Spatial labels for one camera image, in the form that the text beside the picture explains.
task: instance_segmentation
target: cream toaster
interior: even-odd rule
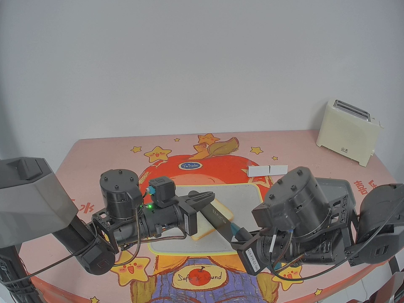
[[[375,152],[382,128],[380,122],[367,111],[331,99],[327,103],[316,144],[366,166]]]

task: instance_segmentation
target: cable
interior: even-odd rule
[[[113,267],[119,267],[119,266],[127,265],[127,264],[131,263],[132,261],[134,261],[137,254],[139,254],[140,244],[141,244],[142,241],[140,239],[140,222],[139,222],[139,214],[138,214],[137,210],[135,210],[134,216],[135,216],[135,219],[136,219],[136,226],[137,226],[137,246],[136,246],[136,251],[134,252],[131,259],[129,259],[128,261],[125,261],[124,263],[119,263],[119,264],[115,263]]]
[[[292,242],[292,237],[293,237],[293,230],[290,231],[290,237],[288,240],[287,245],[283,248],[282,252],[279,254],[278,258],[275,260],[275,262],[272,264],[272,266],[275,268],[276,264],[281,260],[283,255],[285,255],[286,251],[289,249],[290,244]]]
[[[404,197],[400,200],[400,202],[398,202],[396,208],[390,213],[390,215],[387,217],[387,219],[384,221],[384,223],[376,230],[376,232],[375,232],[368,240],[366,240],[366,241],[363,243],[363,245],[362,245],[357,251],[355,251],[355,252],[351,253],[350,255],[346,256],[346,258],[345,258],[344,260],[340,261],[338,264],[336,264],[336,265],[334,265],[334,266],[332,266],[332,267],[330,267],[330,268],[328,268],[328,269],[326,269],[326,270],[324,270],[324,271],[321,271],[320,273],[317,273],[317,274],[314,274],[314,275],[311,275],[311,276],[301,277],[301,278],[294,278],[293,281],[294,281],[294,282],[299,282],[299,281],[301,281],[301,280],[310,280],[310,279],[315,278],[315,277],[317,277],[317,276],[324,275],[325,273],[328,273],[329,271],[331,271],[331,270],[333,270],[333,269],[335,269],[335,268],[341,266],[341,265],[342,265],[343,263],[345,263],[349,258],[351,258],[351,257],[355,256],[356,254],[358,254],[363,248],[365,248],[365,246],[368,245],[368,243],[370,243],[370,242],[378,235],[378,233],[383,229],[383,227],[387,224],[387,222],[391,219],[391,217],[394,215],[394,213],[396,213],[397,209],[400,208],[400,206],[401,206],[403,203],[404,203]],[[270,261],[272,261],[272,260],[271,260],[271,259],[272,259],[272,251],[270,251],[270,257],[269,257],[269,259],[270,259]],[[271,273],[272,273],[273,275],[277,276],[277,277],[280,278],[281,280],[289,280],[289,281],[290,281],[289,278],[280,276],[280,275],[274,270],[274,268],[272,267],[272,264],[269,264],[269,265],[268,265],[268,268],[269,268],[269,270],[271,271]]]
[[[178,228],[178,229],[182,231],[183,235],[169,235],[169,236],[162,237],[162,238],[146,239],[146,240],[143,240],[143,242],[157,242],[157,241],[162,241],[162,240],[184,240],[187,237],[187,234],[181,228]]]
[[[289,261],[286,265],[278,268],[277,270],[275,270],[277,273],[280,273],[281,271],[285,270],[286,268],[288,268],[289,266],[292,266],[295,262],[301,260],[305,255],[301,254],[300,256],[298,256],[297,258],[295,258],[292,261]]]
[[[30,279],[31,277],[36,276],[36,275],[38,275],[38,274],[40,274],[40,273],[42,273],[42,272],[44,272],[44,271],[46,271],[46,270],[48,270],[48,269],[50,269],[50,268],[56,266],[56,265],[58,265],[58,264],[60,264],[60,263],[62,263],[62,262],[64,262],[64,261],[68,260],[69,258],[72,258],[73,256],[78,256],[78,255],[82,254],[83,252],[87,251],[89,248],[91,248],[91,247],[95,244],[95,242],[96,242],[96,240],[97,240],[97,236],[98,236],[97,228],[95,227],[94,224],[93,224],[93,226],[94,226],[94,230],[95,230],[95,234],[93,234],[93,235],[94,235],[94,240],[93,240],[91,243],[89,243],[87,246],[85,246],[83,249],[78,250],[78,251],[74,252],[73,254],[66,256],[66,257],[63,258],[63,259],[61,259],[61,260],[59,260],[59,261],[57,261],[57,262],[55,262],[55,263],[53,263],[53,264],[48,265],[48,266],[44,267],[43,269],[36,271],[35,273],[32,273],[32,274],[27,275],[27,276],[25,276],[25,277],[19,278],[18,280],[12,280],[12,281],[8,281],[8,282],[1,282],[1,284],[3,284],[4,286],[6,286],[8,289],[10,289],[10,287],[7,286],[7,285],[15,284],[15,283],[17,283],[17,282],[22,282],[22,281],[24,281],[24,280],[28,280],[28,279]]]

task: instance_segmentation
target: white label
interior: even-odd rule
[[[256,258],[255,258],[255,255],[254,255],[253,250],[252,250],[251,248],[248,248],[248,249],[246,250],[246,254],[247,254],[247,257],[248,257],[249,260],[250,260],[250,264],[251,264],[251,266],[252,266],[252,269],[253,269],[254,271],[259,271],[259,264],[258,264],[258,261],[257,261]]]
[[[185,232],[189,234],[188,216],[184,215]]]

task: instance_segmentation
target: cartoon apple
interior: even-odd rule
[[[204,270],[204,266],[200,269],[195,268],[191,270],[188,275],[189,282],[195,286],[203,286],[208,284],[210,281],[210,273],[207,270]]]

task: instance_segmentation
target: yellow star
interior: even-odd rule
[[[280,282],[282,286],[282,290],[288,290],[293,284],[303,283],[302,280],[293,281],[294,278],[300,278],[300,272],[302,270],[301,266],[298,267],[288,267],[283,271],[279,272],[279,275],[289,278],[290,280],[282,280],[278,276],[274,276],[272,280],[274,282]]]
[[[169,158],[167,157],[167,155],[170,153],[170,149],[162,149],[160,146],[156,146],[152,151],[145,153],[145,156],[149,158],[149,163],[153,163],[159,159],[168,160]]]
[[[261,150],[261,147],[251,147],[250,153],[255,153],[255,154],[260,154],[263,153],[263,151]]]
[[[134,146],[134,147],[131,149],[131,151],[133,151],[133,153],[137,153],[137,152],[140,152],[140,151],[141,151],[141,148],[142,148],[142,146],[140,146],[140,147]]]
[[[220,140],[220,138],[216,138],[212,134],[205,134],[205,135],[199,134],[198,139],[199,139],[198,144],[206,143],[208,145],[211,145],[211,144],[215,143],[216,141]]]
[[[123,263],[132,258],[132,254],[127,250],[121,251],[119,260],[117,263]],[[117,266],[111,268],[111,271],[118,275],[118,284],[120,286],[128,285],[132,280],[138,280],[146,282],[149,280],[149,276],[146,274],[146,267],[150,263],[148,257],[138,257],[128,265]]]

